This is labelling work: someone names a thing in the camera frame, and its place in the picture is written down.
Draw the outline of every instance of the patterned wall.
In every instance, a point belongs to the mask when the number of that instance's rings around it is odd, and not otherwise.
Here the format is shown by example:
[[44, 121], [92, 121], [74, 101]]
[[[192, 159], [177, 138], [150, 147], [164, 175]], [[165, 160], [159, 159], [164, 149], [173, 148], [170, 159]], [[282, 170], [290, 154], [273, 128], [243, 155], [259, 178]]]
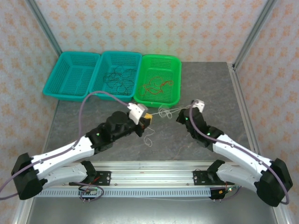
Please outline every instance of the patterned wall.
[[284, 160], [299, 220], [299, 1], [279, 0], [238, 70], [263, 153]]
[[235, 61], [266, 0], [37, 0], [63, 51]]
[[[18, 155], [41, 153], [57, 101], [42, 95], [57, 56], [24, 0], [0, 1], [0, 185]], [[13, 183], [1, 197], [15, 193]], [[1, 201], [0, 223], [11, 223], [19, 199]]]

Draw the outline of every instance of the cable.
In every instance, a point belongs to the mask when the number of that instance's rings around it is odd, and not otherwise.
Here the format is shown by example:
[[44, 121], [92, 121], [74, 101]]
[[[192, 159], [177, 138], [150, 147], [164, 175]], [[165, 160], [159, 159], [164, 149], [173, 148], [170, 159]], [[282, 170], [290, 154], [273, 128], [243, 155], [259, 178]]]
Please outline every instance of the cable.
[[[193, 106], [196, 104], [196, 100], [191, 104], [191, 108], [193, 108]], [[205, 137], [206, 139], [209, 139], [209, 140], [212, 140], [212, 141], [216, 141], [216, 142], [220, 142], [222, 144], [225, 144], [225, 145], [228, 145], [230, 147], [234, 147], [236, 149], [239, 149], [240, 151], [242, 151], [243, 153], [249, 155], [251, 158], [253, 158], [254, 160], [256, 160], [257, 162], [259, 162], [260, 164], [264, 165], [273, 175], [274, 177], [277, 179], [278, 183], [280, 184], [282, 190], [284, 191], [284, 194], [285, 194], [285, 199], [286, 199], [286, 202], [281, 202], [282, 204], [289, 204], [290, 203], [290, 198], [289, 198], [289, 194], [284, 186], [284, 184], [282, 183], [281, 179], [279, 178], [279, 176], [274, 172], [274, 170], [269, 167], [266, 163], [264, 163], [262, 160], [260, 160], [259, 158], [255, 157], [254, 155], [252, 155], [251, 153], [247, 152], [246, 150], [242, 149], [241, 147], [239, 146], [236, 146], [236, 145], [232, 145], [230, 144], [229, 142], [226, 142], [226, 141], [222, 141], [222, 140], [218, 140], [218, 139], [214, 139], [214, 138], [211, 138], [210, 136], [208, 135], [205, 135], [203, 134], [195, 125], [194, 123], [194, 120], [193, 120], [193, 116], [192, 116], [192, 109], [189, 110], [189, 118], [190, 118], [190, 122], [193, 126], [193, 128], [203, 137]]]
[[[29, 168], [35, 166], [35, 165], [38, 164], [38, 163], [45, 162], [45, 161], [47, 161], [47, 160], [56, 158], [56, 157], [58, 157], [58, 156], [61, 156], [61, 155], [65, 154], [65, 153], [71, 151], [71, 150], [72, 150], [72, 149], [79, 143], [79, 141], [80, 141], [80, 139], [81, 139], [81, 134], [82, 134], [81, 117], [82, 117], [82, 111], [83, 111], [84, 104], [85, 104], [86, 100], [87, 100], [90, 96], [92, 96], [92, 95], [94, 95], [94, 94], [97, 94], [97, 93], [103, 93], [103, 94], [106, 94], [106, 95], [112, 97], [113, 99], [115, 99], [116, 101], [118, 101], [119, 103], [121, 103], [122, 105], [124, 105], [124, 106], [129, 106], [129, 104], [127, 104], [127, 103], [121, 101], [120, 99], [118, 99], [118, 98], [115, 97], [114, 95], [112, 95], [112, 94], [110, 94], [110, 93], [108, 93], [108, 92], [105, 92], [105, 91], [94, 91], [94, 92], [89, 93], [89, 94], [84, 98], [84, 100], [83, 100], [83, 102], [82, 102], [82, 104], [81, 104], [81, 106], [80, 106], [80, 110], [79, 110], [79, 118], [78, 118], [78, 123], [79, 123], [79, 124], [78, 124], [78, 126], [79, 126], [79, 135], [78, 135], [77, 140], [74, 142], [74, 144], [73, 144], [70, 148], [66, 149], [66, 150], [63, 151], [63, 152], [57, 153], [56, 155], [52, 155], [52, 156], [46, 157], [46, 158], [44, 158], [44, 159], [41, 159], [41, 160], [36, 161], [36, 162], [34, 162], [34, 163], [31, 163], [31, 164], [25, 166], [24, 168], [20, 169], [18, 172], [16, 172], [15, 174], [13, 174], [7, 181], [4, 182], [4, 184], [0, 187], [0, 193], [1, 193], [2, 190], [6, 187], [6, 185], [8, 185], [8, 183], [11, 182], [17, 175], [21, 174], [21, 173], [24, 172], [25, 170], [27, 170], [27, 169], [29, 169]], [[18, 193], [15, 193], [15, 194], [12, 194], [12, 195], [9, 195], [9, 196], [6, 196], [6, 197], [0, 197], [0, 201], [9, 199], [9, 198], [14, 197], [14, 196], [16, 196], [16, 195], [18, 195]]]
[[[88, 188], [89, 188], [89, 187], [95, 187], [95, 188], [98, 188], [98, 189], [100, 189], [100, 190], [102, 191], [102, 193], [100, 194], [100, 196], [98, 196], [98, 197], [96, 197], [96, 198], [94, 198], [94, 199], [92, 199], [92, 200], [89, 200], [90, 202], [99, 200], [99, 199], [104, 195], [104, 189], [101, 188], [101, 187], [98, 186], [98, 185], [93, 185], [93, 184], [88, 184], [88, 183], [79, 183], [79, 182], [74, 182], [74, 183], [75, 183], [75, 184], [78, 184], [78, 185], [82, 185], [82, 186], [88, 186]], [[82, 195], [88, 190], [88, 188], [86, 188], [86, 189], [85, 189], [84, 191], [82, 191], [81, 194], [80, 194], [80, 199], [81, 199], [83, 202], [85, 201], [85, 199], [83, 199]]]
[[142, 198], [142, 199], [152, 199], [152, 200], [163, 200], [163, 201], [179, 201], [179, 202], [195, 202], [195, 201], [219, 201], [219, 202], [222, 202], [222, 201], [227, 201], [229, 199], [232, 199], [234, 197], [236, 197], [239, 193], [240, 193], [240, 189], [241, 187], [239, 187], [237, 189], [237, 191], [232, 195], [232, 196], [229, 196], [227, 198], [223, 198], [223, 199], [220, 199], [220, 200], [211, 200], [211, 199], [208, 199], [208, 198], [203, 198], [203, 199], [191, 199], [191, 200], [181, 200], [181, 199], [169, 199], [169, 198], [152, 198], [152, 197], [136, 197], [136, 198]]
[[143, 138], [143, 141], [144, 141], [144, 144], [145, 144], [145, 145], [147, 145], [148, 147], [152, 147], [153, 142], [152, 142], [152, 140], [149, 138], [149, 136], [153, 135], [153, 134], [155, 133], [155, 130], [151, 129], [150, 127], [147, 127], [147, 128], [150, 129], [153, 133], [145, 135], [144, 138]]

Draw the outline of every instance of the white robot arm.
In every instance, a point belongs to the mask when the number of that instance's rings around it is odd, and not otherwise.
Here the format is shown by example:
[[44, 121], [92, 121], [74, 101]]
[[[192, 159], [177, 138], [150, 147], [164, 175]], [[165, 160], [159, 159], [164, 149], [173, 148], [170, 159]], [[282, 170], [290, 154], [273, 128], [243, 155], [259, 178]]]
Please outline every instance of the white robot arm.
[[229, 158], [240, 168], [217, 160], [207, 171], [194, 171], [195, 183], [236, 183], [256, 192], [268, 205], [278, 206], [293, 186], [286, 164], [280, 159], [272, 161], [257, 155], [233, 141], [223, 131], [207, 125], [202, 116], [204, 106], [203, 101], [194, 100], [191, 108], [180, 111], [177, 122], [184, 124], [202, 147]]
[[19, 198], [31, 198], [47, 187], [66, 182], [90, 183], [97, 172], [89, 161], [83, 161], [74, 167], [64, 167], [69, 163], [93, 156], [112, 147], [119, 138], [135, 132], [142, 136], [151, 123], [151, 115], [142, 104], [129, 103], [130, 112], [116, 111], [105, 123], [92, 129], [78, 141], [54, 151], [29, 157], [28, 153], [18, 157], [12, 175], [25, 166], [34, 164], [14, 178]]

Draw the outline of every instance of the mesh basket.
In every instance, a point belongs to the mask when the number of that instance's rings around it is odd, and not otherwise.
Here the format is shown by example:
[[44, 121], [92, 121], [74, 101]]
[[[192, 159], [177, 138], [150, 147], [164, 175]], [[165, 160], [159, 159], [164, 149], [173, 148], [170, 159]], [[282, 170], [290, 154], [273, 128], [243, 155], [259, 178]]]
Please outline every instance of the mesh basket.
[[[107, 51], [101, 56], [90, 92], [106, 91], [122, 101], [130, 101], [136, 90], [142, 55], [133, 52]], [[105, 94], [97, 94], [101, 99], [114, 100]]]
[[145, 55], [134, 99], [146, 106], [174, 106], [181, 92], [181, 61], [173, 56]]
[[61, 100], [83, 101], [100, 55], [64, 52], [59, 57], [43, 89], [44, 95]]

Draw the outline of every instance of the black mount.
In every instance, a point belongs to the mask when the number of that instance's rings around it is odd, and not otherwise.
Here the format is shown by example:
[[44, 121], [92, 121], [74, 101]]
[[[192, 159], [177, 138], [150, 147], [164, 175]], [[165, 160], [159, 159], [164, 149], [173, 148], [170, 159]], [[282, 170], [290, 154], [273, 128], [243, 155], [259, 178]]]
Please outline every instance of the black mount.
[[[20, 155], [14, 165], [11, 175], [14, 175], [19, 170], [31, 164], [31, 158], [28, 153]], [[87, 177], [82, 181], [89, 183], [94, 180], [97, 172], [90, 161], [82, 161], [81, 164], [86, 168]], [[39, 180], [37, 177], [38, 170], [33, 167], [23, 171], [14, 178], [14, 184], [17, 189], [19, 198], [26, 200], [38, 195], [43, 190], [43, 185], [47, 182], [46, 179]]]
[[[98, 186], [109, 186], [111, 181], [111, 171], [94, 171], [95, 175], [90, 176], [90, 178], [87, 181], [87, 178], [82, 181], [82, 183], [92, 183], [93, 185]], [[69, 183], [70, 186], [80, 186], [79, 184], [76, 184], [74, 182]]]
[[[270, 166], [279, 176], [287, 191], [293, 186], [288, 168], [285, 162], [280, 159], [272, 161]], [[258, 182], [255, 182], [257, 195], [268, 205], [277, 207], [285, 194], [275, 176], [270, 171], [262, 171], [262, 177]]]
[[219, 179], [216, 172], [218, 168], [224, 164], [225, 161], [216, 160], [207, 170], [194, 170], [193, 180], [194, 185], [225, 185], [226, 183]]
[[181, 123], [182, 125], [186, 125], [187, 131], [190, 133], [192, 138], [194, 138], [200, 146], [207, 148], [213, 151], [213, 143], [215, 141], [206, 139], [205, 137], [201, 136], [192, 126], [190, 122], [189, 112], [192, 110], [193, 121], [196, 127], [203, 133], [212, 138], [218, 138], [220, 135], [224, 134], [223, 131], [219, 130], [216, 127], [206, 125], [206, 122], [202, 116], [202, 113], [199, 111], [197, 107], [189, 108], [189, 109], [182, 109], [179, 112], [177, 122]]
[[111, 148], [113, 142], [121, 137], [130, 135], [132, 132], [141, 137], [144, 129], [150, 125], [150, 121], [151, 119], [140, 118], [139, 124], [136, 125], [128, 117], [128, 114], [116, 111], [107, 118], [106, 123], [102, 123], [86, 133], [86, 137], [93, 144], [94, 154], [97, 154]]

